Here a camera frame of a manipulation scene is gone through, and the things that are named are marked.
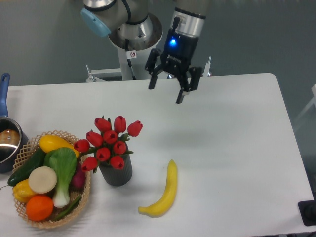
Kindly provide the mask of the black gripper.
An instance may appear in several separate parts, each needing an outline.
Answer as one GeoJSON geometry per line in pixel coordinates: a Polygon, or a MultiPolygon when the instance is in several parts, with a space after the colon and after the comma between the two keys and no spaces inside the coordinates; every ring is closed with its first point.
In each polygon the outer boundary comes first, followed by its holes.
{"type": "Polygon", "coordinates": [[[181,104],[184,96],[198,88],[199,80],[202,74],[202,67],[191,65],[199,38],[177,32],[175,29],[169,29],[163,52],[159,49],[152,49],[145,70],[151,75],[148,89],[154,89],[158,75],[164,71],[174,75],[179,84],[180,91],[176,103],[181,104]]]}

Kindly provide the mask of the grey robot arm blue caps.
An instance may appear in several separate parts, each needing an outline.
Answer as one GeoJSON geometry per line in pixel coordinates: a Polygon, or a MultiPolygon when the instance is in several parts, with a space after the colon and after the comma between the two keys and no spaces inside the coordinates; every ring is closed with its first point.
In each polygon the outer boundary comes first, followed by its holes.
{"type": "Polygon", "coordinates": [[[123,80],[149,79],[154,89],[161,73],[177,78],[177,103],[198,88],[202,67],[192,66],[210,6],[208,0],[178,0],[163,50],[160,20],[149,12],[147,0],[85,0],[81,17],[100,37],[109,37],[117,48],[123,80]]]}

